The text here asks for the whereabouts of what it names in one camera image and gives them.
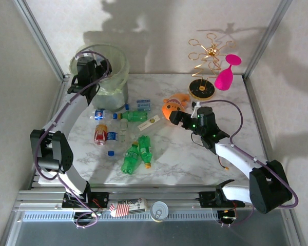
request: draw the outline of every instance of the pink wine glass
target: pink wine glass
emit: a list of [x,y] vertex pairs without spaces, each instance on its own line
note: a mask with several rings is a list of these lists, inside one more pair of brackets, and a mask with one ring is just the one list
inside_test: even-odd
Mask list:
[[238,66],[242,63],[242,60],[239,56],[231,54],[226,56],[226,62],[230,64],[229,68],[221,71],[215,81],[216,88],[221,91],[230,89],[233,82],[232,65]]

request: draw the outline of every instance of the green soda bottle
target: green soda bottle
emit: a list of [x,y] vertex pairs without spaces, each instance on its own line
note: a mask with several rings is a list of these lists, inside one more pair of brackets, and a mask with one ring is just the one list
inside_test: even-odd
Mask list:
[[132,174],[136,169],[138,157],[139,157],[138,143],[133,142],[132,146],[127,150],[127,153],[125,154],[121,171],[123,173]]
[[140,156],[145,163],[145,168],[150,168],[150,161],[152,160],[153,154],[150,147],[149,136],[141,136],[140,138],[138,138],[138,143]]
[[146,111],[127,111],[123,114],[118,114],[119,119],[127,119],[128,121],[147,121],[147,112]]

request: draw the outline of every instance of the white marble surface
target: white marble surface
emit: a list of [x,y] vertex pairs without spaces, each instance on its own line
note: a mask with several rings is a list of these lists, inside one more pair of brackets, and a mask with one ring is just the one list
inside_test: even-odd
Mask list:
[[[186,74],[131,74],[129,101],[150,98],[152,111],[149,116],[161,113],[163,99],[175,93],[187,93],[192,77]],[[234,76],[234,82],[228,91],[216,90],[212,99],[226,99],[236,103],[242,110],[244,125],[234,138],[235,143],[255,156],[263,156],[259,134],[251,111],[241,75]],[[233,134],[240,123],[238,111],[229,104],[215,102],[207,104],[213,108],[219,128],[229,135]],[[153,147],[154,157],[152,168],[145,169],[144,164],[132,175],[121,172],[126,147],[115,157],[107,156],[102,146],[93,144],[94,125],[88,118],[88,107],[76,121],[68,141],[74,154],[74,166],[81,176],[91,185],[96,184],[142,184],[142,185],[213,185],[227,179],[246,180],[246,177],[230,163],[223,162],[229,167],[224,170],[218,163],[217,156],[191,141],[191,131],[172,125],[163,120],[159,127],[148,133]],[[191,113],[190,105],[186,112]],[[131,128],[139,125],[131,123]],[[194,141],[200,142],[198,136]],[[46,180],[39,179],[46,185]]]

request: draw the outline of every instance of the orange toy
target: orange toy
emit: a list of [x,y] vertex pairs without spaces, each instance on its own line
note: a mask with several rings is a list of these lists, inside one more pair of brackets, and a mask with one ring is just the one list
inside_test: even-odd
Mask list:
[[184,106],[187,105],[186,101],[190,101],[188,94],[175,94],[172,95],[169,99],[163,100],[165,104],[162,107],[162,112],[164,116],[169,119],[172,111],[181,110],[184,111]]

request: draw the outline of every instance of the plastic bucket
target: plastic bucket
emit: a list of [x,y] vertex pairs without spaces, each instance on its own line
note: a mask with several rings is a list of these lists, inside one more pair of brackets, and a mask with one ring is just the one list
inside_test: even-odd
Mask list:
[[[105,56],[112,66],[112,73],[109,78],[103,79],[100,82],[100,89],[97,95],[93,98],[92,104],[98,109],[107,109],[112,112],[118,111],[128,102],[128,78],[129,78],[129,61],[124,52],[107,43],[94,44],[90,46],[83,46],[76,52],[81,51],[95,51]],[[85,54],[92,56],[97,60],[97,63],[102,60],[101,57],[94,54]],[[69,70],[71,74],[77,74],[76,69],[77,59],[73,57],[70,62]]]

